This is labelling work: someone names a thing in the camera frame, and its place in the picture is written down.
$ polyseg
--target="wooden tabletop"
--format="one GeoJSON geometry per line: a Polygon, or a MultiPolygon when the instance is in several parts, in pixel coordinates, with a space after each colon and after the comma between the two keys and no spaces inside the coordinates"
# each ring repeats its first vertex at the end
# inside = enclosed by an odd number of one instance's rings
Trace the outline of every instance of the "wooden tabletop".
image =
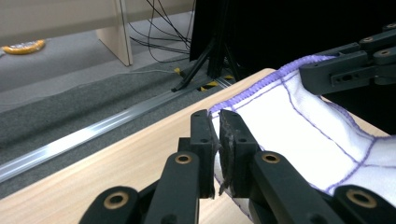
{"type": "MultiPolygon", "coordinates": [[[[110,147],[0,201],[1,223],[78,223],[101,192],[141,190],[156,181],[179,137],[190,136],[190,115],[227,100],[274,70],[264,69],[110,147]]],[[[380,131],[365,125],[371,133],[380,131]]],[[[226,194],[200,201],[200,223],[250,223],[226,194]]]]}

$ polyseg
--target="white cloth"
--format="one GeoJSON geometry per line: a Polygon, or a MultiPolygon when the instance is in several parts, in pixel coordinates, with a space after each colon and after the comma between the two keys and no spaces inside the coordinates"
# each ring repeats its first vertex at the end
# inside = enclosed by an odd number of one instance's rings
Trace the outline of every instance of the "white cloth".
{"type": "MultiPolygon", "coordinates": [[[[298,68],[328,60],[306,56],[289,63],[209,111],[219,135],[219,111],[240,114],[261,146],[285,156],[312,187],[330,195],[341,185],[370,189],[396,205],[396,137],[363,131],[339,105],[302,85],[298,68]]],[[[219,155],[216,177],[222,181],[219,155]]],[[[248,215],[247,200],[235,200],[248,215]]]]}

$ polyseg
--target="black bracket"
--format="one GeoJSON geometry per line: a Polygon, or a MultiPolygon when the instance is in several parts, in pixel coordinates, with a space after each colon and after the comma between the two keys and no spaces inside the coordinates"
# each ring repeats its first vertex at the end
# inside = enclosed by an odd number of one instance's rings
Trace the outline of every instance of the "black bracket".
{"type": "Polygon", "coordinates": [[[396,22],[359,43],[318,53],[335,58],[300,67],[304,87],[316,94],[396,83],[396,22]]]}
{"type": "Polygon", "coordinates": [[[192,114],[191,138],[180,138],[160,180],[140,192],[104,191],[79,223],[198,223],[199,199],[214,197],[217,150],[221,190],[249,199],[254,223],[396,223],[396,209],[377,194],[352,185],[338,187],[333,196],[317,191],[285,157],[261,151],[241,116],[227,110],[219,115],[219,139],[206,110],[192,114]]]}

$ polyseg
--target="metal rail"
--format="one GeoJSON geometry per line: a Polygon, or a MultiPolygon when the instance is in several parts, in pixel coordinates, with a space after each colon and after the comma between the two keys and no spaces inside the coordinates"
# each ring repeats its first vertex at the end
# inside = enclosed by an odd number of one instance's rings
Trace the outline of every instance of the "metal rail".
{"type": "Polygon", "coordinates": [[[208,82],[210,82],[208,77],[198,77],[188,87],[182,90],[176,92],[167,91],[161,95],[148,99],[147,101],[133,105],[107,119],[98,121],[74,133],[70,133],[65,137],[62,137],[52,143],[20,156],[12,161],[8,161],[0,166],[0,183],[10,179],[13,176],[30,170],[45,161],[59,156],[74,147],[80,146],[95,137],[118,128],[122,124],[136,119],[145,113],[148,113],[150,110],[160,105],[164,105],[165,103],[168,103],[187,92],[194,91],[198,87],[203,86],[208,82]]]}

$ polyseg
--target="purple stitching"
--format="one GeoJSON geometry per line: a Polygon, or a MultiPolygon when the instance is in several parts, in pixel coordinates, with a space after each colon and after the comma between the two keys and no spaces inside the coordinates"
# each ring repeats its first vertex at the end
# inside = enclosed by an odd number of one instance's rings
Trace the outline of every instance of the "purple stitching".
{"type": "Polygon", "coordinates": [[[325,189],[326,192],[330,192],[330,189],[336,188],[336,187],[340,186],[342,183],[346,182],[350,177],[352,177],[359,170],[359,168],[361,168],[363,166],[364,162],[367,161],[367,159],[369,158],[371,150],[372,150],[375,142],[376,142],[376,138],[373,139],[373,142],[370,144],[369,148],[367,149],[366,154],[364,155],[363,159],[358,163],[358,165],[356,165],[355,168],[349,174],[346,175],[346,177],[344,177],[340,181],[336,182],[335,184],[332,184],[329,187],[327,187],[325,189]]]}
{"type": "Polygon", "coordinates": [[[363,164],[361,167],[377,167],[377,168],[385,168],[385,169],[396,169],[396,166],[384,166],[384,165],[375,165],[375,164],[363,164]]]}
{"type": "Polygon", "coordinates": [[[354,128],[356,128],[359,131],[362,131],[361,127],[359,127],[359,125],[355,122],[355,120],[349,115],[349,113],[343,107],[341,107],[340,105],[337,105],[337,104],[335,104],[333,102],[326,102],[326,104],[331,106],[332,108],[334,108],[338,112],[340,112],[342,115],[344,115],[344,117],[346,117],[346,119],[352,124],[352,126],[354,128]]]}
{"type": "Polygon", "coordinates": [[[382,141],[395,140],[396,135],[390,135],[390,136],[385,136],[385,137],[376,137],[376,138],[378,138],[378,140],[382,140],[382,141]]]}
{"type": "Polygon", "coordinates": [[[349,155],[340,145],[338,145],[338,143],[336,143],[334,140],[332,140],[332,139],[330,138],[330,136],[328,136],[326,133],[324,133],[320,128],[318,128],[313,122],[311,122],[311,120],[309,120],[305,115],[303,115],[303,113],[301,113],[301,112],[295,107],[294,102],[291,100],[291,94],[290,94],[290,91],[289,91],[288,86],[287,86],[286,83],[283,81],[283,78],[281,78],[280,80],[281,80],[281,82],[282,82],[282,84],[283,84],[283,87],[286,89],[286,92],[288,93],[289,101],[290,101],[291,106],[293,106],[293,109],[294,109],[301,117],[303,117],[308,123],[310,123],[314,128],[316,128],[323,136],[325,136],[325,137],[328,138],[329,140],[333,141],[333,142],[338,146],[338,148],[340,148],[341,151],[343,151],[344,154],[345,154],[346,156],[348,156],[352,161],[357,162],[357,161],[355,160],[355,158],[353,158],[351,155],[349,155]]]}
{"type": "MultiPolygon", "coordinates": [[[[290,79],[294,78],[295,76],[297,76],[297,74],[288,77],[288,79],[286,79],[286,81],[289,81],[290,79]]],[[[274,88],[276,88],[276,87],[279,87],[280,85],[282,85],[282,82],[279,82],[278,84],[276,84],[275,86],[271,87],[271,88],[268,89],[267,91],[262,92],[260,95],[254,97],[253,99],[251,99],[250,101],[246,102],[245,104],[236,107],[233,111],[236,111],[237,109],[240,109],[240,108],[244,107],[245,105],[250,104],[250,103],[251,103],[252,101],[254,101],[255,99],[261,97],[262,95],[264,95],[264,94],[267,93],[268,91],[271,91],[272,89],[274,89],[274,88]]],[[[247,99],[248,97],[242,98],[240,101],[230,99],[230,100],[227,101],[227,103],[236,102],[235,104],[238,104],[239,102],[241,102],[241,101],[247,99]]],[[[223,104],[223,103],[224,103],[224,102],[221,102],[221,103],[217,104],[215,108],[214,108],[214,106],[212,106],[212,107],[209,109],[209,111],[218,111],[218,110],[221,110],[222,108],[225,108],[225,107],[232,107],[231,105],[221,107],[220,105],[226,105],[226,104],[223,104]]]]}
{"type": "Polygon", "coordinates": [[[259,91],[260,89],[262,89],[263,87],[279,80],[281,77],[285,77],[286,75],[288,75],[289,73],[291,73],[292,71],[297,70],[299,67],[301,67],[304,64],[307,63],[317,63],[317,62],[321,62],[321,61],[325,61],[325,60],[329,60],[332,59],[334,57],[332,56],[318,56],[318,55],[309,55],[309,56],[305,56],[301,59],[295,60],[291,63],[288,63],[284,66],[282,66],[281,68],[279,68],[278,70],[276,70],[275,72],[271,73],[270,75],[268,75],[267,77],[264,77],[262,79],[260,79],[259,81],[255,82],[254,84],[252,84],[249,88],[245,89],[244,91],[241,91],[240,93],[236,94],[233,98],[223,101],[221,103],[218,103],[216,105],[213,105],[209,111],[217,111],[220,110],[222,105],[226,104],[226,105],[235,105],[238,104],[241,100],[244,100],[246,98],[248,98],[249,96],[251,96],[252,94],[256,93],[257,91],[259,91]]]}

